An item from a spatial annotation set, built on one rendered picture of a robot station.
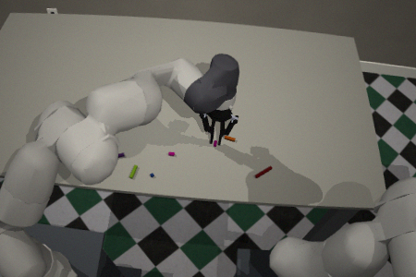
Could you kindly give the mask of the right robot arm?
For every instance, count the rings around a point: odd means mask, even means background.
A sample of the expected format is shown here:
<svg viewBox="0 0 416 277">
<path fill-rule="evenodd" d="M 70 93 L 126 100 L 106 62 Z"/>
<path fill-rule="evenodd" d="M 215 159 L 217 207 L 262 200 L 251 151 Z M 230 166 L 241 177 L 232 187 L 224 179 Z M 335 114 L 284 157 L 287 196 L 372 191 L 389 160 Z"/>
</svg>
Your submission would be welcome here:
<svg viewBox="0 0 416 277">
<path fill-rule="evenodd" d="M 278 241 L 270 268 L 278 277 L 374 277 L 390 255 L 394 277 L 416 277 L 416 177 L 390 186 L 373 212 L 372 221 L 349 224 L 324 242 Z"/>
</svg>

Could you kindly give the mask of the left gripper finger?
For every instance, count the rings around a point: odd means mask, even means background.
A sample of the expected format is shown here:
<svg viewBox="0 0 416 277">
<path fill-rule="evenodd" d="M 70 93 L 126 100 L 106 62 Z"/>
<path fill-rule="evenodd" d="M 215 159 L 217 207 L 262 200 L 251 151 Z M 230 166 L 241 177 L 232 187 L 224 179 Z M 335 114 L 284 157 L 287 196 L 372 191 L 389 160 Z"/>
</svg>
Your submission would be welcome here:
<svg viewBox="0 0 416 277">
<path fill-rule="evenodd" d="M 231 129 L 233 128 L 233 126 L 238 122 L 239 120 L 239 116 L 238 115 L 232 115 L 232 118 L 227 126 L 227 128 L 225 129 L 225 122 L 224 119 L 220 119 L 220 135 L 219 135 L 219 141 L 218 141 L 218 145 L 220 146 L 221 144 L 221 139 L 222 137 L 224 137 L 225 135 L 229 135 Z"/>
<path fill-rule="evenodd" d="M 216 118 L 213 117 L 211 126 L 209 126 L 207 114 L 200 114 L 200 118 L 202 119 L 204 131 L 205 132 L 208 132 L 208 134 L 211 135 L 210 144 L 213 144 L 213 139 L 214 139 L 214 125 L 215 125 Z"/>
</svg>

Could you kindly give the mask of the lime green rod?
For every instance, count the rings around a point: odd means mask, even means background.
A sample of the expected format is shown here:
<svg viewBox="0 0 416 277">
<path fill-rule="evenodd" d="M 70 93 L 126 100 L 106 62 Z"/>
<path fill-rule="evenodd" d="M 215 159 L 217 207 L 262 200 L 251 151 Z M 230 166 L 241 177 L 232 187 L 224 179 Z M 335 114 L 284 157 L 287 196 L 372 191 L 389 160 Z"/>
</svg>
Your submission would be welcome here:
<svg viewBox="0 0 416 277">
<path fill-rule="evenodd" d="M 134 165 L 133 170 L 132 170 L 129 178 L 131 178 L 131 179 L 133 178 L 133 176 L 135 175 L 135 172 L 136 172 L 137 168 L 138 168 L 138 165 Z"/>
</svg>

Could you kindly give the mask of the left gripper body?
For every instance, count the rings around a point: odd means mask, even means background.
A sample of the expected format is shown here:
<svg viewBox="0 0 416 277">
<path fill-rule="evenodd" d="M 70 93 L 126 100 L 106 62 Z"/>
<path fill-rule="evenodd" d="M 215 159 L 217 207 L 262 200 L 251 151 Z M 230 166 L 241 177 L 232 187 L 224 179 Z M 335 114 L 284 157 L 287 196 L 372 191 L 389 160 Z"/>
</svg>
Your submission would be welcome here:
<svg viewBox="0 0 416 277">
<path fill-rule="evenodd" d="M 213 117 L 216 118 L 216 122 L 220 122 L 220 119 L 224 119 L 224 122 L 232 118 L 232 112 L 230 109 L 227 110 L 214 110 L 211 113 L 207 113 L 207 115 L 213 120 Z"/>
</svg>

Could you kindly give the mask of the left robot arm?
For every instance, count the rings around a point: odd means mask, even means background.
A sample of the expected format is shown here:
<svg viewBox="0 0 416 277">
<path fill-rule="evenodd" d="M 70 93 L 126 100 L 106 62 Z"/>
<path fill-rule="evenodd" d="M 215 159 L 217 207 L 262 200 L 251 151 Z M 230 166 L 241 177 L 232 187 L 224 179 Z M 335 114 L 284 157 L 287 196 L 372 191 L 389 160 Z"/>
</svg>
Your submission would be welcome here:
<svg viewBox="0 0 416 277">
<path fill-rule="evenodd" d="M 43 217 L 60 163 L 81 183 L 99 184 L 116 168 L 116 132 L 147 125 L 161 112 L 161 86 L 195 113 L 206 114 L 232 110 L 238 82 L 239 63 L 231 55 L 216 54 L 205 74 L 189 59 L 178 58 L 96 88 L 86 101 L 87 116 L 69 101 L 45 108 L 34 128 L 35 141 L 20 148 L 0 189 L 1 275 L 78 276 L 61 252 L 53 252 L 25 230 Z"/>
</svg>

